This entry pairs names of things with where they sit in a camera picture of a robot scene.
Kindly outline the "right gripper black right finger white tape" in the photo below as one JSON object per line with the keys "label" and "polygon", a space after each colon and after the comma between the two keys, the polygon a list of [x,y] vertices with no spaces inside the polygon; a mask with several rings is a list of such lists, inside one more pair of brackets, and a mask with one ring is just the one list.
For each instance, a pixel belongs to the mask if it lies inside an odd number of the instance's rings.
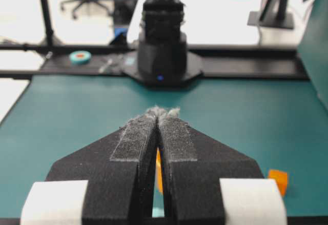
{"label": "right gripper black right finger white tape", "polygon": [[256,160],[158,110],[165,215],[174,224],[287,224],[276,181]]}

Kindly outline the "right gripper black left finger white tape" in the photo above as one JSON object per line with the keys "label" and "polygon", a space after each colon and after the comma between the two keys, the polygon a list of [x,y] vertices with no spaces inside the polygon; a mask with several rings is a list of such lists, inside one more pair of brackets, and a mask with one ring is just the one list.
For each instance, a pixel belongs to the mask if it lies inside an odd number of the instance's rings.
{"label": "right gripper black left finger white tape", "polygon": [[158,109],[59,160],[27,196],[21,224],[141,224],[151,217]]}

